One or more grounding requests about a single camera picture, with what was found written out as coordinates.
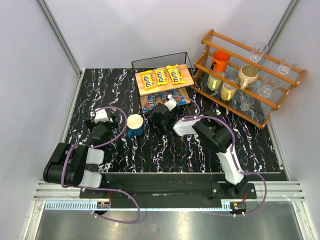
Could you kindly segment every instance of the wall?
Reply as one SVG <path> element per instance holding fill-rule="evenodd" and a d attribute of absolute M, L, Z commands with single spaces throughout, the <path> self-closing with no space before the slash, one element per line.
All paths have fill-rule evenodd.
<path fill-rule="evenodd" d="M 19 239 L 76 82 L 34 0 L 0 2 L 0 235 Z"/>
<path fill-rule="evenodd" d="M 81 68 L 187 51 L 193 64 L 210 30 L 268 42 L 289 0 L 46 0 Z"/>
<path fill-rule="evenodd" d="M 287 97 L 272 120 L 284 152 L 292 180 L 300 181 L 320 236 L 320 8 L 318 0 L 300 1 L 271 54 L 282 58 L 286 53 L 299 56 L 301 69 L 307 74 L 301 84 Z"/>

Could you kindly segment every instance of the gray floor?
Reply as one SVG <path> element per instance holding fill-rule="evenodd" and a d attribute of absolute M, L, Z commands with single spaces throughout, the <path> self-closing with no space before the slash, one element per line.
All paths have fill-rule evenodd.
<path fill-rule="evenodd" d="M 257 203 L 250 202 L 250 208 Z M 136 212 L 109 212 L 133 220 Z M 94 218 L 87 211 L 45 210 L 37 240 L 302 240 L 289 202 L 267 202 L 243 217 L 209 212 L 142 212 L 140 223 L 118 224 Z"/>

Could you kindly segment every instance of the blue mug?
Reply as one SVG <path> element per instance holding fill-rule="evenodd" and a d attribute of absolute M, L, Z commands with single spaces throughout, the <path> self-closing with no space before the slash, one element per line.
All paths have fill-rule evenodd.
<path fill-rule="evenodd" d="M 139 114 L 130 115 L 127 119 L 127 126 L 129 128 L 129 132 L 127 134 L 129 138 L 141 136 L 145 131 L 144 119 Z"/>

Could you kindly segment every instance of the black marble table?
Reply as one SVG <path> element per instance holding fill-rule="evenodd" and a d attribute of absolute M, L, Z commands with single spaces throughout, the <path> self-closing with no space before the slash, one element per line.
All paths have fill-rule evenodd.
<path fill-rule="evenodd" d="M 209 109 L 220 115 L 236 136 L 236 152 L 241 167 L 246 172 L 279 173 L 280 167 L 268 127 L 259 129 L 224 107 L 188 89 L 201 111 Z M 127 114 L 142 114 L 139 92 L 131 68 L 86 69 L 78 93 L 66 142 L 85 144 L 89 130 L 84 122 L 94 109 L 116 106 Z M 194 105 L 180 106 L 173 110 L 176 117 L 195 113 Z M 119 133 L 124 119 L 120 121 Z M 222 171 L 216 154 L 211 152 L 196 135 L 184 137 L 161 134 L 144 115 L 145 134 L 128 138 L 127 131 L 106 151 L 107 163 L 99 166 L 101 173 L 218 173 Z"/>

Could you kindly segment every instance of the beige mug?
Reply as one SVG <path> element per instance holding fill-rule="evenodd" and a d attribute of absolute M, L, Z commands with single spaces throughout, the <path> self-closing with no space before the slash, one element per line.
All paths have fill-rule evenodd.
<path fill-rule="evenodd" d="M 224 82 L 221 88 L 221 98 L 224 101 L 229 101 L 236 93 L 237 89 L 234 86 Z"/>
<path fill-rule="evenodd" d="M 254 66 L 244 65 L 239 69 L 236 76 L 236 81 L 240 85 L 241 90 L 243 90 L 255 84 L 258 76 L 258 69 L 256 69 Z"/>
<path fill-rule="evenodd" d="M 221 77 L 224 77 L 225 76 L 225 73 L 224 72 L 218 72 L 216 71 L 215 72 L 216 74 L 220 75 Z M 208 89 L 210 89 L 211 91 L 216 91 L 218 90 L 218 88 L 220 87 L 220 84 L 222 83 L 222 81 L 215 77 L 215 76 L 212 76 L 212 75 L 209 75 L 208 77 Z"/>

